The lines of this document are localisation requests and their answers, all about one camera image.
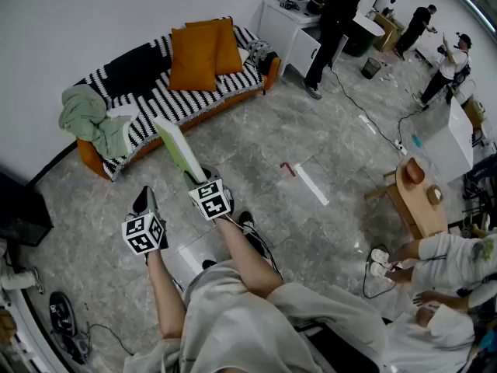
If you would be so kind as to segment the cluttered display shelf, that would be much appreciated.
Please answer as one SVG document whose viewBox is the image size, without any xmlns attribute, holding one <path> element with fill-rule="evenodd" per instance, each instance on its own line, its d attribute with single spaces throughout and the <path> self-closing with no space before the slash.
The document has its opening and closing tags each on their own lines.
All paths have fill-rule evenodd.
<svg viewBox="0 0 497 373">
<path fill-rule="evenodd" d="M 0 373 L 43 373 L 36 354 L 17 332 L 10 312 L 0 309 Z"/>
</svg>

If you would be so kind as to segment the green book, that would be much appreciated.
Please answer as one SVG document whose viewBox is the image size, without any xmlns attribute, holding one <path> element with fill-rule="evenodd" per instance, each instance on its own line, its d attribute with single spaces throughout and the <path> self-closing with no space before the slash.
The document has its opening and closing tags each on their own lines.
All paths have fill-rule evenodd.
<svg viewBox="0 0 497 373">
<path fill-rule="evenodd" d="M 207 177 L 179 127 L 162 117 L 156 117 L 153 123 L 176 165 L 197 183 L 205 183 Z"/>
</svg>

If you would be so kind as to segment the person's left forearm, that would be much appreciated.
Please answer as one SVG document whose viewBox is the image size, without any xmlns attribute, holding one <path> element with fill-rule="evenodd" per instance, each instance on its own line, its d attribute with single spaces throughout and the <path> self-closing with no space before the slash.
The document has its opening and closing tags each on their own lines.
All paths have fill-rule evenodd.
<svg viewBox="0 0 497 373">
<path fill-rule="evenodd" d="M 180 339 L 186 317 L 186 307 L 166 268 L 160 249 L 148 254 L 147 265 L 162 338 Z"/>
</svg>

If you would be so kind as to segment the grey patterned knit blanket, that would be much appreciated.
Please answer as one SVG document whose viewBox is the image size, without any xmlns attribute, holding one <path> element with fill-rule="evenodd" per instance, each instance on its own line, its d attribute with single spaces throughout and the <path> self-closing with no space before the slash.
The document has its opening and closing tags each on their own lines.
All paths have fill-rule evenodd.
<svg viewBox="0 0 497 373">
<path fill-rule="evenodd" d="M 249 52 L 249 59 L 259 72 L 262 75 L 268 75 L 273 60 L 278 57 L 271 46 L 263 40 L 251 40 L 245 49 Z"/>
</svg>

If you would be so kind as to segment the white fluffy cloth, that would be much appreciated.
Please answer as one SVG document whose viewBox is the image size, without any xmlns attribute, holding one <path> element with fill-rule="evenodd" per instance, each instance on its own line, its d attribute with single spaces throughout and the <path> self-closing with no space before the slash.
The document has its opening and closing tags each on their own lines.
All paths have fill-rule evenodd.
<svg viewBox="0 0 497 373">
<path fill-rule="evenodd" d="M 140 110 L 136 104 L 129 103 L 120 106 L 115 106 L 112 109 L 107 110 L 106 115 L 112 119 L 118 117 L 126 117 L 128 121 L 134 121 L 139 115 Z"/>
</svg>

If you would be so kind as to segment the black TV cabinet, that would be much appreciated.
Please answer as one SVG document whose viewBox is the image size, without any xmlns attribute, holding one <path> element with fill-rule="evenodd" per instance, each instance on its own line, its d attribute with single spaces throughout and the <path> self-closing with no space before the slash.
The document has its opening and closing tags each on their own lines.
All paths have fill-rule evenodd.
<svg viewBox="0 0 497 373">
<path fill-rule="evenodd" d="M 0 238 L 35 247 L 53 227 L 44 198 L 0 172 Z"/>
</svg>

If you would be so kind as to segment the wooden side table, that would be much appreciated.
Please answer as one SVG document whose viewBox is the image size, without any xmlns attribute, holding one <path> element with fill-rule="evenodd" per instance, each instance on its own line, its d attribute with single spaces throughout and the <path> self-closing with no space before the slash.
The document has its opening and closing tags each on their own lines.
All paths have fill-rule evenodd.
<svg viewBox="0 0 497 373">
<path fill-rule="evenodd" d="M 411 183 L 405 174 L 407 161 L 404 159 L 395 170 L 384 174 L 385 179 L 393 178 L 392 183 L 366 193 L 364 199 L 387 194 L 414 240 L 447 232 L 448 223 L 442 203 L 431 205 L 426 196 L 426 190 L 432 184 L 426 180 L 426 174 L 421 184 Z"/>
</svg>

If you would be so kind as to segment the orange cushion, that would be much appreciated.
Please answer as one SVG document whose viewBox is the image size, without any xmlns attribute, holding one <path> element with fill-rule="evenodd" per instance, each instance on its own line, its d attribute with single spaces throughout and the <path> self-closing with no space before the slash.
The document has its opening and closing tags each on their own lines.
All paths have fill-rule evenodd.
<svg viewBox="0 0 497 373">
<path fill-rule="evenodd" d="M 217 36 L 218 30 L 215 26 L 172 29 L 169 90 L 216 90 Z"/>
<path fill-rule="evenodd" d="M 185 26 L 186 28 L 213 26 L 217 30 L 216 75 L 230 75 L 243 71 L 231 17 L 185 23 Z"/>
</svg>

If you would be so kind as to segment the black mesh waste bin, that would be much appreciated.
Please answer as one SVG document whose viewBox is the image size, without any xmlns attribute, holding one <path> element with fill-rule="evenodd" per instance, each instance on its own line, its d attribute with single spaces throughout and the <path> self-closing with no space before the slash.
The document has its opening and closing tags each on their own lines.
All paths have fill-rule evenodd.
<svg viewBox="0 0 497 373">
<path fill-rule="evenodd" d="M 375 58 L 368 58 L 360 73 L 364 78 L 371 80 L 380 71 L 381 67 L 381 63 Z"/>
</svg>

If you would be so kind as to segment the black white striped throw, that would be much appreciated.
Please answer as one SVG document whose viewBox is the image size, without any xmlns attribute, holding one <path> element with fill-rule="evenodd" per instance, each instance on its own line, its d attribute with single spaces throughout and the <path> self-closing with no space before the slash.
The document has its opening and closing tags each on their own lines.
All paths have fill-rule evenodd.
<svg viewBox="0 0 497 373">
<path fill-rule="evenodd" d="M 119 176 L 138 151 L 160 138 L 153 123 L 156 117 L 180 127 L 225 103 L 228 98 L 264 86 L 264 75 L 249 59 L 249 52 L 245 49 L 249 41 L 261 39 L 246 28 L 233 25 L 243 71 L 230 75 L 215 74 L 214 92 L 168 89 L 172 67 L 172 32 L 120 55 L 73 85 L 89 85 L 104 98 L 109 109 L 133 103 L 140 110 L 130 125 L 133 151 L 127 156 L 110 160 L 99 155 L 111 180 Z"/>
</svg>

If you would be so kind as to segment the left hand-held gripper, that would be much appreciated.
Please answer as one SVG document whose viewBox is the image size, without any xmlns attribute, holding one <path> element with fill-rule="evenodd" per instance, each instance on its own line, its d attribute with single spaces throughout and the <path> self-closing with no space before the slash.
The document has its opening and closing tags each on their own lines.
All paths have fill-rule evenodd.
<svg viewBox="0 0 497 373">
<path fill-rule="evenodd" d="M 158 205 L 155 192 L 151 187 L 144 186 L 132 204 L 132 211 L 134 214 L 142 214 L 147 206 L 149 213 L 138 217 L 128 215 L 121 224 L 123 240 L 136 256 L 169 247 L 165 221 L 156 214 Z"/>
</svg>

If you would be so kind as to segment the person's right forearm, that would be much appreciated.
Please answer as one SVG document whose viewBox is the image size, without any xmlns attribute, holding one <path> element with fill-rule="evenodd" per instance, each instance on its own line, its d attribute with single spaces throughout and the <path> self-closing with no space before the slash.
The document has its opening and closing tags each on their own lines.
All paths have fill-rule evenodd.
<svg viewBox="0 0 497 373">
<path fill-rule="evenodd" d="M 246 288 L 260 298 L 267 298 L 283 285 L 281 276 L 250 244 L 242 227 L 227 216 L 214 219 Z"/>
</svg>

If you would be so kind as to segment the black worn bag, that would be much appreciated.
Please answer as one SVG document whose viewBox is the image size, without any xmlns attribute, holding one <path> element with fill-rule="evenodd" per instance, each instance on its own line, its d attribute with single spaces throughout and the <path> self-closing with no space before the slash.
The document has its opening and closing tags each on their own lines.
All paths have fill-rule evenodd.
<svg viewBox="0 0 497 373">
<path fill-rule="evenodd" d="M 327 324 L 310 321 L 295 326 L 335 373 L 380 373 L 379 367 L 364 353 L 350 345 Z"/>
</svg>

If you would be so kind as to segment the wooden bowl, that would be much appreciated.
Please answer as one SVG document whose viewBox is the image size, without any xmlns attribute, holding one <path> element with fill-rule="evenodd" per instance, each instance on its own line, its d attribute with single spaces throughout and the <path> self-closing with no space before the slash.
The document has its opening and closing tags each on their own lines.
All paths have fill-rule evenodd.
<svg viewBox="0 0 497 373">
<path fill-rule="evenodd" d="M 415 185 L 421 184 L 425 179 L 425 172 L 414 157 L 411 157 L 407 161 L 405 174 L 407 179 Z"/>
</svg>

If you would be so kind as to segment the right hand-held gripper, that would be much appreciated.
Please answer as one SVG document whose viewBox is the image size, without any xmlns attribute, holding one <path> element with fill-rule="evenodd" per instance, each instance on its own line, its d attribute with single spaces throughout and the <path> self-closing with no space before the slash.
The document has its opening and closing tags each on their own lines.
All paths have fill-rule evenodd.
<svg viewBox="0 0 497 373">
<path fill-rule="evenodd" d="M 205 183 L 198 183 L 187 170 L 183 172 L 193 206 L 207 221 L 230 214 L 233 203 L 221 174 L 213 166 L 200 165 L 200 167 L 206 177 Z"/>
</svg>

